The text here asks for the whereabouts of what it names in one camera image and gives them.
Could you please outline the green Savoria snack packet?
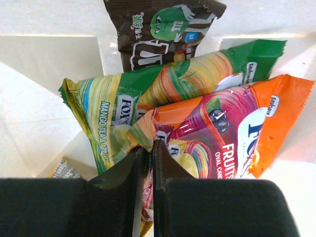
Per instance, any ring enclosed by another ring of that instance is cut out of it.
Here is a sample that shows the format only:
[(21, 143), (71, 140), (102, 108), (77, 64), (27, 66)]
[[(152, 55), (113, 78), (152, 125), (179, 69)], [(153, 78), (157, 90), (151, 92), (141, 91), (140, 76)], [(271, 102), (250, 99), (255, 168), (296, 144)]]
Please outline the green Savoria snack packet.
[(74, 82), (59, 92), (87, 135), (98, 173), (124, 154), (119, 134), (147, 111), (234, 86), (266, 81), (284, 53), (286, 41), (257, 39), (184, 61)]

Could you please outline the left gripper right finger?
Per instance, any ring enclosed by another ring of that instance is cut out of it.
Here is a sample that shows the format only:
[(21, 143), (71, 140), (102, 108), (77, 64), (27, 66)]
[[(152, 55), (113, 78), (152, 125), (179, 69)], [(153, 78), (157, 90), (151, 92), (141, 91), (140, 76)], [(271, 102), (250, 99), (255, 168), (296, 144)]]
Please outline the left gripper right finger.
[(296, 237), (280, 188), (268, 180), (196, 179), (154, 142), (154, 235), (157, 237)]

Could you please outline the checkered paper bag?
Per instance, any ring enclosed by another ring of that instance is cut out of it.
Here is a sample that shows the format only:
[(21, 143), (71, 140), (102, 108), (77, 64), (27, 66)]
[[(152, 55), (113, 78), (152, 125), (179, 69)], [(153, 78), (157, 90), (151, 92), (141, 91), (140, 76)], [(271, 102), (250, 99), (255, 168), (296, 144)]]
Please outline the checkered paper bag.
[[(257, 38), (287, 40), (272, 76), (316, 77), (313, 0), (228, 0), (197, 47), (203, 55)], [(0, 175), (44, 177), (61, 156), (96, 175), (89, 142), (58, 88), (122, 72), (117, 33), (101, 0), (0, 3)]]

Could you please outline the yellow snack packet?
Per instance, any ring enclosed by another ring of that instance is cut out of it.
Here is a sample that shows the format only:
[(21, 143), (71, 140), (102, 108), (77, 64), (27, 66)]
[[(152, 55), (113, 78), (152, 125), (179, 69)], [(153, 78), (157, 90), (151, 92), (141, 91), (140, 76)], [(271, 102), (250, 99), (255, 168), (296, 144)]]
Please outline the yellow snack packet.
[(57, 165), (53, 168), (48, 178), (66, 178), (76, 179), (82, 178), (79, 172), (67, 161), (65, 157), (62, 157)]

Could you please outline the orange Savoria snack packet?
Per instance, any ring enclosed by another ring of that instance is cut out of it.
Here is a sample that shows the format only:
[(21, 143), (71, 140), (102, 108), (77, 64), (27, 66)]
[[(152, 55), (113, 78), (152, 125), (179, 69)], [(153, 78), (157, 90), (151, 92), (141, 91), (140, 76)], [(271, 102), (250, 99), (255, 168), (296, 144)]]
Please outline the orange Savoria snack packet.
[(127, 132), (152, 153), (162, 140), (196, 179), (254, 179), (273, 163), (315, 82), (290, 75), (147, 112)]

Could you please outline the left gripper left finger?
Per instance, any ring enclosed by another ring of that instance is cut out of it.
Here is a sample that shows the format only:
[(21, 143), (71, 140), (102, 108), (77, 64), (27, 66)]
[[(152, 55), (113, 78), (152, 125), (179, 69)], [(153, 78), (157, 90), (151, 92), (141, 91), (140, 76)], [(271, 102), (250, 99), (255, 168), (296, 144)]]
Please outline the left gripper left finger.
[(138, 237), (146, 152), (135, 148), (86, 181), (2, 178), (3, 237)]

